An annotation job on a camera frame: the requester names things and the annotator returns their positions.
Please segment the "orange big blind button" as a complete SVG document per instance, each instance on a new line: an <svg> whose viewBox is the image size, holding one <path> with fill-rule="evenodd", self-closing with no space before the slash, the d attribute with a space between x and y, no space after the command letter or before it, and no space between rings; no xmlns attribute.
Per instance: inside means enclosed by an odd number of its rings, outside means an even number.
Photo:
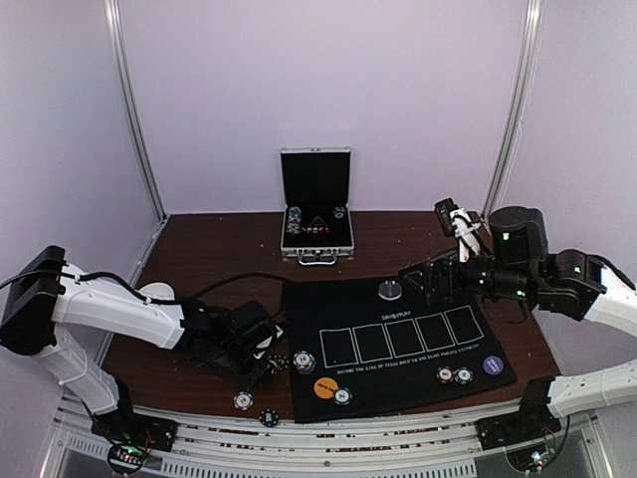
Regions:
<svg viewBox="0 0 637 478"><path fill-rule="evenodd" d="M314 393L320 399L333 399L339 389L337 382L331 377L320 377L315 381Z"/></svg>

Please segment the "black orange hundred chip stack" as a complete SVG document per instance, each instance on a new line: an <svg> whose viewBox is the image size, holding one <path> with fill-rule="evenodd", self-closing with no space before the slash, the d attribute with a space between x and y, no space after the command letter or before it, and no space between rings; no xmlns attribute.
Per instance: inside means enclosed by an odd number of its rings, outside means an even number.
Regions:
<svg viewBox="0 0 637 478"><path fill-rule="evenodd" d="M448 384L454 381L455 374L448 366L441 366L436 372L437 380L442 384Z"/></svg>

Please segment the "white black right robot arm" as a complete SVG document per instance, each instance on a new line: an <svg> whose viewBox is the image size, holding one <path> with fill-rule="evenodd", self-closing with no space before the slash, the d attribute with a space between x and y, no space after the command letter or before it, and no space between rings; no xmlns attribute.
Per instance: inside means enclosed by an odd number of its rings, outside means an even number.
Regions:
<svg viewBox="0 0 637 478"><path fill-rule="evenodd" d="M452 200L437 203L435 211L445 236L454 238L457 247L398 273L427 305L480 295L635 335L635 283L602 256L576 249L550 253L538 209L507 206L493 211L487 220L491 246L480 238L479 225ZM549 418L635 398L634 360L585 374L537 378L528 383L510 429L528 440Z"/></svg>

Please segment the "black orange chip row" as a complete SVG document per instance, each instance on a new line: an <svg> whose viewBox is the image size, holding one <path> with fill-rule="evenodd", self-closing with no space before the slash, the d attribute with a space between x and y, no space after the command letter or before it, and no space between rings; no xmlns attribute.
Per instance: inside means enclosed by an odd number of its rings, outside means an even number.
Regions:
<svg viewBox="0 0 637 478"><path fill-rule="evenodd" d="M275 371L287 370L290 367L290 361L284 356L270 356L268 363L272 365Z"/></svg>

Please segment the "small chip stack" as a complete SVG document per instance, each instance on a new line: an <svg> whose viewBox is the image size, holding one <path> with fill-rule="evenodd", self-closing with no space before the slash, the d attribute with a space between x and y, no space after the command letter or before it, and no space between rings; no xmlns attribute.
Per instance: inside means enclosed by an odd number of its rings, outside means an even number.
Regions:
<svg viewBox="0 0 637 478"><path fill-rule="evenodd" d="M293 365L300 374L312 373L317 365L315 357L307 351L299 351L293 356Z"/></svg>

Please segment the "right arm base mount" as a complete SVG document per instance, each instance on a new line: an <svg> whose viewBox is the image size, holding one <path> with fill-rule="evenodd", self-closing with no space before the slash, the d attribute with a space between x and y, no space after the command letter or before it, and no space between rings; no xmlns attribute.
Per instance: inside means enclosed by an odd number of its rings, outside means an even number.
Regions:
<svg viewBox="0 0 637 478"><path fill-rule="evenodd" d="M510 467L526 477L541 473L555 461L564 447L569 427L567 418L564 435L558 441L561 422L550 414L519 410L476 422L482 449L504 448Z"/></svg>

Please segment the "blue green fifty chip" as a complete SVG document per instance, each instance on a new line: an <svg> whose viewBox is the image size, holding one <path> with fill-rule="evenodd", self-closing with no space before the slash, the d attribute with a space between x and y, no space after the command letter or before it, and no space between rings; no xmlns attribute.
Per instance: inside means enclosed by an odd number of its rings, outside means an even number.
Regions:
<svg viewBox="0 0 637 478"><path fill-rule="evenodd" d="M338 388L332 396L332 400L337 404L337 405L341 405L341 406L345 406L351 403L353 398L352 392L349 388L347 387L340 387Z"/></svg>

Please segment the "purple small blind button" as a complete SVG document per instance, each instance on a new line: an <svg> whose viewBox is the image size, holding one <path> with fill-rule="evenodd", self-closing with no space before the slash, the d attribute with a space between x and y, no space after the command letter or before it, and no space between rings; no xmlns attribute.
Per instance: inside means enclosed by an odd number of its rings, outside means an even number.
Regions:
<svg viewBox="0 0 637 478"><path fill-rule="evenodd" d="M490 376L497 376L504 371L505 364L498 356L488 356L483 360L484 372Z"/></svg>

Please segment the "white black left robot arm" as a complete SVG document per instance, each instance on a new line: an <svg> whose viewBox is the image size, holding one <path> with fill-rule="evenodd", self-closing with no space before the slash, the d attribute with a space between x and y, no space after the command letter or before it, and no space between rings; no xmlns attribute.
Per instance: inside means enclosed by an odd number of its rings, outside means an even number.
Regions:
<svg viewBox="0 0 637 478"><path fill-rule="evenodd" d="M122 442L143 431L127 385L97 365L73 338L87 326L184 354L197 364L237 377L246 388L270 379L267 350L285 336L285 323L256 301L228 310L199 294L178 298L155 282L134 289L111 272L87 273L65 259L63 248L43 249L4 282L9 293L1 320L1 345L40 361L79 397L101 428Z"/></svg>

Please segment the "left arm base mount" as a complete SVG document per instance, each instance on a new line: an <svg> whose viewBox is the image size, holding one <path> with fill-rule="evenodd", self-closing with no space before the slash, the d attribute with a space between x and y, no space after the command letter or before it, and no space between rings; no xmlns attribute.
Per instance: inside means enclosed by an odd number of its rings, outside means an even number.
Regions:
<svg viewBox="0 0 637 478"><path fill-rule="evenodd" d="M171 451L178 429L174 420L139 413L134 413L132 422L125 424L105 415L90 414L90 419L91 432L110 444L107 465L121 476L140 471L153 451Z"/></svg>

